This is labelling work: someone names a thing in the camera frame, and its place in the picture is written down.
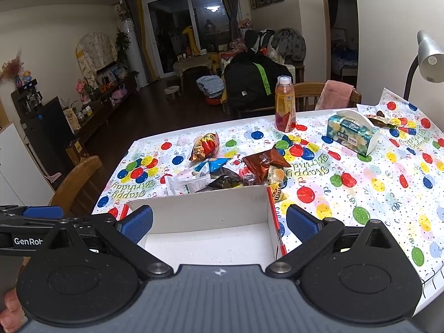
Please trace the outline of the person's left hand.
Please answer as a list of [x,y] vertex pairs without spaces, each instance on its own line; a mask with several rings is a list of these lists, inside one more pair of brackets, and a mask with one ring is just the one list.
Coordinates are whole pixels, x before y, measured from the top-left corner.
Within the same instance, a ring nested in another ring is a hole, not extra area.
[[4,296],[5,309],[1,311],[1,328],[3,332],[14,333],[24,324],[25,315],[15,289]]

